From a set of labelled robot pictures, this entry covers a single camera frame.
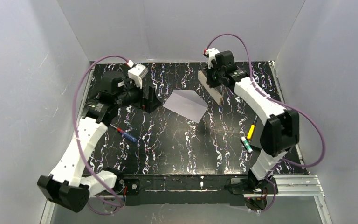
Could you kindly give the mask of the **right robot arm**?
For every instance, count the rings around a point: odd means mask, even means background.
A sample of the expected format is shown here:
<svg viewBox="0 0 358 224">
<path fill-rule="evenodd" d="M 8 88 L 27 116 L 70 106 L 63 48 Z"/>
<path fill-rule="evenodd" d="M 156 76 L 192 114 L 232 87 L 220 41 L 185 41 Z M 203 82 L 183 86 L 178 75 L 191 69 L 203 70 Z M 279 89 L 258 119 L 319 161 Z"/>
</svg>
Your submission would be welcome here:
<svg viewBox="0 0 358 224">
<path fill-rule="evenodd" d="M 299 114 L 274 102 L 255 83 L 251 71 L 245 72 L 237 67 L 231 51 L 220 52 L 211 48 L 204 50 L 204 56 L 207 66 L 198 73 L 198 80 L 215 102 L 221 104 L 223 101 L 216 88 L 221 85 L 229 88 L 252 108 L 263 127 L 257 161 L 244 179 L 232 185 L 232 189 L 264 189 L 275 165 L 299 142 Z"/>
</svg>

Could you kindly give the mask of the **lavender paper envelope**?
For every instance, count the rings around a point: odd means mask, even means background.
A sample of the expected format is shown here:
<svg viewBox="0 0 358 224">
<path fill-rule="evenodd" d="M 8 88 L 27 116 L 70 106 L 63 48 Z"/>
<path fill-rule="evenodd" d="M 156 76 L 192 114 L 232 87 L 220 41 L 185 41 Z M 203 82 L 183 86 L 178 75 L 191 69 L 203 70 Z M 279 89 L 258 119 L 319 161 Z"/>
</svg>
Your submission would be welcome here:
<svg viewBox="0 0 358 224">
<path fill-rule="evenodd" d="M 208 109 L 208 104 L 193 90 L 174 90 L 163 107 L 199 123 Z"/>
</svg>

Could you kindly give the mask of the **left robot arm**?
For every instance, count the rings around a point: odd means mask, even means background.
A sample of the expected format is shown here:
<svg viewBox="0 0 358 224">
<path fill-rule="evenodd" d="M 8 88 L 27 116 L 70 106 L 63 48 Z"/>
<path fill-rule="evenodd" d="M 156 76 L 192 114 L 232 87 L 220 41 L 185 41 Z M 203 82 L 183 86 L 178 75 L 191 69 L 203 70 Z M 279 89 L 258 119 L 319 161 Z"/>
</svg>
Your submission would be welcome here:
<svg viewBox="0 0 358 224">
<path fill-rule="evenodd" d="M 39 177 L 37 185 L 48 201 L 80 212 L 90 197 L 119 185 L 123 176 L 117 169 L 105 168 L 88 177 L 83 177 L 83 171 L 120 108 L 133 106 L 152 113 L 161 106 L 154 88 L 146 88 L 143 83 L 147 74 L 147 69 L 137 68 L 126 74 L 117 71 L 104 74 L 85 103 L 77 130 L 63 157 L 48 176 Z"/>
</svg>

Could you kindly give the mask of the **tan bordered letter paper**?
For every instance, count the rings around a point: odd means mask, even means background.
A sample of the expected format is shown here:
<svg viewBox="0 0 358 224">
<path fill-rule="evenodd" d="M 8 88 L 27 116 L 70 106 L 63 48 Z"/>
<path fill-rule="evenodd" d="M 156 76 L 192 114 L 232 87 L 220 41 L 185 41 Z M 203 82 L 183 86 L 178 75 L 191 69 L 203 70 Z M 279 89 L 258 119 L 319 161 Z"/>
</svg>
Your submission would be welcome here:
<svg viewBox="0 0 358 224">
<path fill-rule="evenodd" d="M 197 79 L 201 83 L 201 85 L 206 89 L 209 95 L 213 98 L 213 100 L 218 104 L 221 105 L 223 102 L 223 96 L 215 89 L 209 87 L 207 84 L 207 77 L 205 76 L 204 72 L 199 70 L 197 74 Z"/>
</svg>

